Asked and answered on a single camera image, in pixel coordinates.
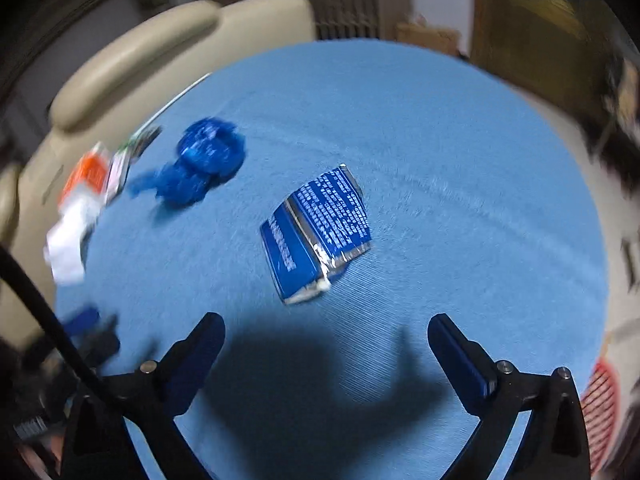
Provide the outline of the orange white tissue pack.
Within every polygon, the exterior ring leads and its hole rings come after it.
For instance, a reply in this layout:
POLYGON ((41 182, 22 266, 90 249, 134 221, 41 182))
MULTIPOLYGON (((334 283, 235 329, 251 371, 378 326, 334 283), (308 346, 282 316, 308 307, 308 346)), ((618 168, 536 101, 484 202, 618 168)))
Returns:
POLYGON ((111 158, 111 152, 102 142, 98 142, 78 159, 58 198, 60 214, 66 211, 77 196, 88 196, 99 204, 104 202, 111 158))

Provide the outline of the beige leather sofa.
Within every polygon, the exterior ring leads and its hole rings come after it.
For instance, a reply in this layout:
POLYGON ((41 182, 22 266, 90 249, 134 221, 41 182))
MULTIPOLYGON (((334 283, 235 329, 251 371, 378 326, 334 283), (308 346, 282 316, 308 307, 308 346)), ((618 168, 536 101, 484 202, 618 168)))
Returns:
POLYGON ((309 0, 200 0, 149 18, 89 58, 55 96, 51 130, 29 162, 1 174, 1 245, 47 303, 55 284, 44 241, 82 154, 97 143, 119 148, 215 70, 314 38, 309 0))

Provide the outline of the brown wooden door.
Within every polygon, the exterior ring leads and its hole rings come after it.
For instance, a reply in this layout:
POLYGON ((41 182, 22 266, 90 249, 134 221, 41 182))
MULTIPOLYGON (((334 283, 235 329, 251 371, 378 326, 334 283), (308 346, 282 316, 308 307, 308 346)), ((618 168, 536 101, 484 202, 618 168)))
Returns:
POLYGON ((608 74, 637 49, 604 0, 474 0, 471 62, 583 122, 608 120, 608 74))

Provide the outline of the blue plastic bag bundle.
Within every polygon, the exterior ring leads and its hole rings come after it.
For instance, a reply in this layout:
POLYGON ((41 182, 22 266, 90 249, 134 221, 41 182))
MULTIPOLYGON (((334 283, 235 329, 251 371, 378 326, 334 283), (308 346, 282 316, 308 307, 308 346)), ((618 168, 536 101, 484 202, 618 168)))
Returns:
POLYGON ((173 162, 135 177, 127 191, 131 196, 153 191, 167 207, 186 208, 233 178, 245 157, 245 138, 238 127, 218 117, 205 117, 183 131, 173 162))

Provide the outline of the white tissue paper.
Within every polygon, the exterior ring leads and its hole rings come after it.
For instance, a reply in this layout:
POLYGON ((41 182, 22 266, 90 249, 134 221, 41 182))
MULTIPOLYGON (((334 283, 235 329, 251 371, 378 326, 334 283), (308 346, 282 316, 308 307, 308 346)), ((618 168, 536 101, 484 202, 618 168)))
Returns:
POLYGON ((102 203, 88 195, 72 197, 61 218, 47 232, 44 260, 58 286, 81 283, 85 278, 86 240, 102 211, 102 203))

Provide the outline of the blue tablecloth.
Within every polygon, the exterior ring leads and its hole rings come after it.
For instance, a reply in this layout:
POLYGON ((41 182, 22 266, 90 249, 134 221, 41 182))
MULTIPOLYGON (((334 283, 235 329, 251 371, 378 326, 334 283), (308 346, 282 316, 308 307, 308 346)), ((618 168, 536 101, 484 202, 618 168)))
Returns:
POLYGON ((440 477, 476 420, 428 348, 437 313, 496 360, 588 384, 608 300, 598 214, 565 144, 509 87, 400 44, 299 44, 186 92, 130 176, 173 162, 213 116, 244 136, 238 173, 183 209, 122 193, 55 309, 116 316, 107 374, 224 318, 177 420, 216 477, 440 477))

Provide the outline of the red plastic mesh basket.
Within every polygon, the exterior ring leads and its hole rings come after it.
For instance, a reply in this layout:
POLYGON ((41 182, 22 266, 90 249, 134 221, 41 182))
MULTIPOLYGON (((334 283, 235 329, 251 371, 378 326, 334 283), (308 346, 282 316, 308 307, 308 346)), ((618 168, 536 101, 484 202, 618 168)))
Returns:
POLYGON ((580 403, 587 431, 590 474, 594 477, 604 464, 614 439, 620 403, 616 371, 605 358, 599 358, 593 367, 580 403))

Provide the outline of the blue foil snack wrapper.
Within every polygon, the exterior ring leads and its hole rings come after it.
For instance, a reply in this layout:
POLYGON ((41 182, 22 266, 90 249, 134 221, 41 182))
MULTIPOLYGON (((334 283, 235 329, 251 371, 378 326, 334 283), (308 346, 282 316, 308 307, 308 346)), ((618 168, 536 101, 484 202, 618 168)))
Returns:
POLYGON ((262 222, 259 234, 284 304, 328 292, 372 242, 361 188, 344 164, 289 195, 262 222))

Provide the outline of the dark snack packet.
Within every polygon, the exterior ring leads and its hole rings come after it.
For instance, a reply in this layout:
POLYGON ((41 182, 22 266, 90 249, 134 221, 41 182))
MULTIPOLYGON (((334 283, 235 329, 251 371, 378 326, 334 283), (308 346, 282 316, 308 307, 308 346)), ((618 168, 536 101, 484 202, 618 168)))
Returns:
POLYGON ((139 158, 149 145, 160 135, 160 126, 148 127, 135 133, 130 139, 132 158, 139 158))

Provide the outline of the white barcode card box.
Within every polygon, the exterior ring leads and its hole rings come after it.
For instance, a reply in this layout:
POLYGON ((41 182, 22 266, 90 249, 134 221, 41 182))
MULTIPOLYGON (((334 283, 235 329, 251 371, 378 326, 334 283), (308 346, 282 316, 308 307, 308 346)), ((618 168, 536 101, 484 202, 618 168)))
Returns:
POLYGON ((111 161, 104 190, 104 205, 110 204, 125 186, 130 166, 130 151, 117 152, 111 161))

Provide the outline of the cardboard box by wall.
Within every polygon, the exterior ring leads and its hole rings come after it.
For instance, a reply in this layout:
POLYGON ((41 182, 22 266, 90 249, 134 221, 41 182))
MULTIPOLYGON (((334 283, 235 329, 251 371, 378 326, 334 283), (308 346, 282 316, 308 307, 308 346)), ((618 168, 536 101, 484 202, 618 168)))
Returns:
POLYGON ((416 23, 398 23, 397 41, 402 44, 433 50, 442 54, 459 54, 460 32, 447 27, 435 27, 416 23))

